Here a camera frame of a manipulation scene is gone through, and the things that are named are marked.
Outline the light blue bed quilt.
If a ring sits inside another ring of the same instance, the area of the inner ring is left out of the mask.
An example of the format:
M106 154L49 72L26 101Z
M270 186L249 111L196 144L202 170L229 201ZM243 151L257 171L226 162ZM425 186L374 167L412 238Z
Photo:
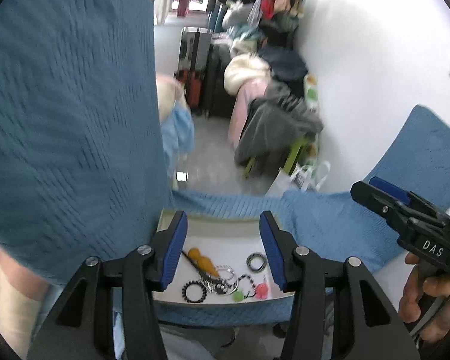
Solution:
M166 172L172 177L179 158L194 150L195 128L192 114L186 106L174 105L169 116L161 124L161 139Z

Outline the red suitcase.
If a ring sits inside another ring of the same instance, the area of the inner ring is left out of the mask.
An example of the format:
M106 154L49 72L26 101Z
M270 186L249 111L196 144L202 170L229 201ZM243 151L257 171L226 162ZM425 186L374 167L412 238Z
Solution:
M202 71L191 71L188 69L178 70L175 78L184 87L187 105L193 110L199 108L201 100L201 85L203 81Z

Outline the green round pendant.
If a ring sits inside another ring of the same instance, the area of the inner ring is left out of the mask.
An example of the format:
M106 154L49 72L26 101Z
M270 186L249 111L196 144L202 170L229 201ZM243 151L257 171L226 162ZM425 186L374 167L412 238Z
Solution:
M234 302L243 302L243 300L245 300L245 295L243 294L243 292L241 290L237 289L232 294L232 299Z

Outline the black woven bangle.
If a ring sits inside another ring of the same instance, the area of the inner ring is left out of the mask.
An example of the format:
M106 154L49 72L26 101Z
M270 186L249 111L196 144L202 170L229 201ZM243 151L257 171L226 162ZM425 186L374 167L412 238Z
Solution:
M253 273L263 272L267 266L267 259L263 253L252 253L246 258L246 266Z

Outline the black suitcase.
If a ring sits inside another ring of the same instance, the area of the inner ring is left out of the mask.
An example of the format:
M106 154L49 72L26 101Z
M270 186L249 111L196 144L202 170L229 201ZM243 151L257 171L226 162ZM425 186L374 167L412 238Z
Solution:
M212 32L207 28L182 28L178 70L203 70L207 64L211 38Z

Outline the fruit print rolled mat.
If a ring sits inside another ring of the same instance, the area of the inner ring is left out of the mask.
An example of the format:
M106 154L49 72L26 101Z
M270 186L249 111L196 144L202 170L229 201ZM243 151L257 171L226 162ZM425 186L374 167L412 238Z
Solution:
M312 74L304 77L304 96L305 102L311 111L318 112L320 105L317 91L317 78Z

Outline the grey fleece blanket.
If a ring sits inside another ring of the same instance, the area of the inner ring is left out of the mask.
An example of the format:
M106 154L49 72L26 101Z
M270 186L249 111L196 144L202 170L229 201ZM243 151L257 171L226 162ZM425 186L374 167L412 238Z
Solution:
M323 130L317 111L284 82L272 80L263 96L248 105L247 119L235 149L235 163L289 148L295 141Z

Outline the green plastic stool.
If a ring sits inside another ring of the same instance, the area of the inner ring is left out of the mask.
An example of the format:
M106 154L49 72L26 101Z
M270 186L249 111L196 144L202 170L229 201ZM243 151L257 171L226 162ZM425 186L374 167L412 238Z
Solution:
M262 174L268 167L277 166L287 175L291 175L300 157L309 151L312 141L304 136L295 141L289 148L274 150L249 159L244 167L244 177Z

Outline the orange gourd ornament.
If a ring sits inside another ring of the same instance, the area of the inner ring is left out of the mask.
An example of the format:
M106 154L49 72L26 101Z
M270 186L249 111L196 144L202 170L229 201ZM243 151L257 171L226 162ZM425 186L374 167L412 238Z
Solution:
M191 248L187 252L187 256L205 273L211 275L214 278L218 278L218 271L215 269L212 261L207 257L201 254L201 251L198 248Z

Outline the pink hat hair clip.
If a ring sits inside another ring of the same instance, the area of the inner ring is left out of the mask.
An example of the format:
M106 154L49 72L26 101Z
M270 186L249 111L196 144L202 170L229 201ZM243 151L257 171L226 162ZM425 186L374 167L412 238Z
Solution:
M269 287L267 285L266 277L263 277L263 280L255 287L254 297L258 300L266 300L268 298L268 293Z

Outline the white tote bag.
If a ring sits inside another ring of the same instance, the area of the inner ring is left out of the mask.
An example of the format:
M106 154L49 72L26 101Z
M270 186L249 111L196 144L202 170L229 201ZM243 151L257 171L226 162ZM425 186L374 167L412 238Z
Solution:
M282 197L288 190L318 192L328 178L330 170L331 164L328 161L304 166L296 165L291 175L280 168L266 196Z

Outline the cream fluffy garment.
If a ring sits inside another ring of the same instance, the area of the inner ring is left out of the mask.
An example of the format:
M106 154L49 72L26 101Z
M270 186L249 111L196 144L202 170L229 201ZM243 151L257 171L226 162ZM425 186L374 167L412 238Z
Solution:
M223 87L231 96L236 96L246 82L270 78L272 69L267 61L255 54L237 55L226 66Z

